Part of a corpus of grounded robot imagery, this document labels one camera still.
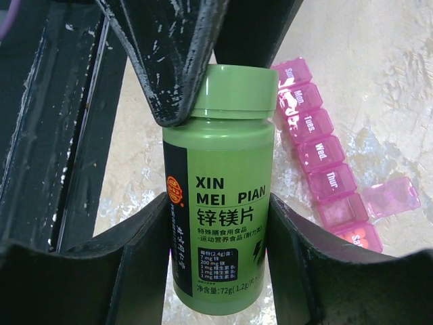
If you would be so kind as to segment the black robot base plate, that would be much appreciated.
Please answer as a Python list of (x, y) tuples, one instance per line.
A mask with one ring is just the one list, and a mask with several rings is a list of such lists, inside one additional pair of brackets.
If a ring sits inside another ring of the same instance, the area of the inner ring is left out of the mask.
[(127, 56), (95, 1), (1, 2), (1, 239), (93, 236)]

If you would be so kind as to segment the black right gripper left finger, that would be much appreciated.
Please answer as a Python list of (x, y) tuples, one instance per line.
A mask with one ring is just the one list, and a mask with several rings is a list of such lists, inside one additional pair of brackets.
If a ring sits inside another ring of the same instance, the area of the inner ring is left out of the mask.
[(166, 194), (65, 253), (1, 243), (2, 324), (160, 324), (169, 256)]

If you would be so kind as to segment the pink weekly pill organizer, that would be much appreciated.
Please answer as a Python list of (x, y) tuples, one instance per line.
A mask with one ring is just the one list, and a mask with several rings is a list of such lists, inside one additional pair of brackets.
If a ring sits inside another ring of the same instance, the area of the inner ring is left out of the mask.
[(361, 248), (380, 253), (382, 241), (370, 217), (381, 219), (420, 207), (406, 176), (373, 185), (361, 193), (328, 111), (304, 58), (272, 67), (279, 75), (277, 111), (294, 145), (322, 227)]

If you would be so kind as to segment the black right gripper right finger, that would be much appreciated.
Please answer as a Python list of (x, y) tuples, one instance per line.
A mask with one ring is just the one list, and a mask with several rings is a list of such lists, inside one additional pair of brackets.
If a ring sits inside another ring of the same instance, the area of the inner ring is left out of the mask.
[(267, 256), (278, 324), (431, 324), (432, 251), (355, 246), (270, 198)]

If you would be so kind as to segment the green pill bottle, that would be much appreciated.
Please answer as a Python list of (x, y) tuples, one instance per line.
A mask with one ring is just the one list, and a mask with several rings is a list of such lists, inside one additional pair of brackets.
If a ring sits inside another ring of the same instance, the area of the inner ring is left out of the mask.
[(211, 64), (190, 119), (162, 132), (174, 288), (200, 313), (239, 312), (263, 289), (277, 82)]

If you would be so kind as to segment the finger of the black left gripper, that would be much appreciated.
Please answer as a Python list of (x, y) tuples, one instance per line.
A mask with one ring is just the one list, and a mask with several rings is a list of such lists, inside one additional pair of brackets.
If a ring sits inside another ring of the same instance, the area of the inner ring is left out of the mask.
[(302, 0), (230, 1), (214, 55), (219, 64), (268, 68)]
[(227, 1), (98, 1), (161, 127), (191, 114)]

